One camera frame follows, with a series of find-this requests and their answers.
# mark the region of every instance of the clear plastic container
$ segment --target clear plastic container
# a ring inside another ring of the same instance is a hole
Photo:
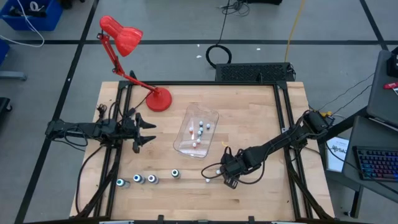
[[[173,147],[182,154],[195,157],[204,158],[207,156],[211,140],[217,127],[218,112],[205,108],[200,105],[190,104],[182,121],[178,136],[173,143]],[[200,121],[203,122],[203,133],[199,136]]]

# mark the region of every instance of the red desk lamp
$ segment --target red desk lamp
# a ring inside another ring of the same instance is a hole
[[[153,87],[147,85],[134,77],[126,75],[119,62],[118,56],[114,53],[111,43],[109,41],[109,36],[113,37],[116,48],[119,53],[125,57],[129,55],[138,45],[142,38],[142,31],[134,27],[123,27],[111,16],[103,16],[99,21],[99,25],[102,30],[108,34],[100,33],[97,38],[101,41],[104,46],[106,53],[108,53],[111,61],[114,65],[113,73],[118,74],[124,78],[127,78],[130,82],[140,85],[148,90],[146,97],[146,103],[149,109],[153,111],[164,111],[172,104],[172,95],[170,92],[161,87]]]

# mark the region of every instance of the wooden tabletop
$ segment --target wooden tabletop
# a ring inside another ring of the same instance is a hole
[[[98,104],[110,107],[117,92],[117,82],[104,82]],[[165,220],[236,220],[244,221],[254,216],[257,221],[294,220],[292,200],[283,150],[271,154],[266,160],[262,180],[253,185],[239,184],[235,190],[223,184],[223,178],[206,183],[200,171],[207,165],[220,161],[224,151],[221,142],[229,145],[233,154],[238,149],[258,146],[280,134],[274,91],[271,86],[163,86],[172,94],[173,102],[164,112],[156,113],[143,103],[137,110],[144,121],[155,124],[154,129],[142,130],[143,136],[156,135],[156,139],[141,148],[139,154],[132,151],[132,141],[123,143],[119,166],[119,178],[131,182],[128,189],[116,187],[112,219],[156,220],[164,215]],[[308,109],[303,83],[288,83],[290,104],[297,119]],[[136,106],[147,94],[139,86],[132,89],[130,107]],[[280,92],[282,106],[283,94]],[[208,155],[194,159],[181,155],[173,148],[187,106],[197,103],[216,110],[220,118]],[[98,119],[96,111],[93,120]],[[90,141],[85,159],[99,146]],[[318,150],[310,141],[308,147]],[[91,199],[98,188],[105,149],[92,157],[81,175],[80,209]],[[309,191],[324,210],[334,217],[328,186],[320,156],[304,149],[302,160]],[[180,179],[173,179],[172,169],[181,172]],[[215,174],[216,168],[206,174]],[[256,180],[261,169],[241,177],[241,180]],[[134,174],[144,177],[154,174],[159,177],[157,185],[136,184]],[[104,194],[101,214],[108,199]],[[302,196],[299,194],[301,214],[305,217]],[[71,215],[76,214],[72,206]]]

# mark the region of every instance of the floor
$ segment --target floor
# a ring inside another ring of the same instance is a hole
[[[47,43],[42,48],[12,44],[0,70],[22,71],[28,79],[0,80],[0,96],[11,98],[14,107],[0,129],[0,175],[9,180],[0,182],[2,223],[12,223],[16,218],[57,103],[63,105],[57,109],[62,119],[90,121],[101,82],[119,80],[111,74],[109,58],[95,41],[101,16],[112,15],[121,24],[144,31],[143,44],[121,58],[125,69],[134,69],[139,79],[214,80],[215,71],[206,62],[205,52],[219,38],[224,15],[217,7],[225,4],[226,0],[75,1],[71,10],[63,12],[53,32],[43,32]],[[368,15],[364,5],[369,8]],[[225,46],[233,53],[233,63],[283,61],[299,6],[298,0],[283,0],[280,6],[250,4],[248,16],[228,16],[223,40],[228,40]],[[304,82],[313,108],[320,108],[368,77],[374,72],[378,52],[398,45],[392,17],[397,8],[396,0],[306,1],[289,61],[297,72],[297,81]],[[373,26],[369,17],[374,19]],[[35,43],[39,39],[31,32],[12,30],[4,21],[0,21],[0,30],[1,35],[14,40]],[[217,50],[210,57],[216,63],[227,60]],[[62,104],[61,91],[69,82]],[[324,110],[336,111],[370,83],[371,78]],[[349,116],[362,108],[368,95],[369,90],[339,114]],[[68,217],[82,159],[80,151],[51,144],[25,222]],[[359,218],[347,217],[343,212],[351,208],[354,193],[333,181],[328,185],[336,217],[342,220],[394,223],[398,218],[398,204],[368,190]]]

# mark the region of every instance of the small bottle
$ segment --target small bottle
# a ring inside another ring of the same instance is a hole
[[[150,175],[148,176],[148,181],[152,184],[158,184],[159,178],[157,178],[155,175]]]
[[[130,187],[130,182],[125,181],[123,179],[118,179],[116,181],[116,185],[119,187],[123,187],[123,188],[129,188]]]
[[[172,177],[174,177],[174,179],[179,179],[181,177],[180,175],[180,171],[178,170],[172,170]]]
[[[138,184],[143,184],[145,183],[145,177],[142,177],[139,174],[134,175],[134,177],[132,178],[135,182],[137,182]]]

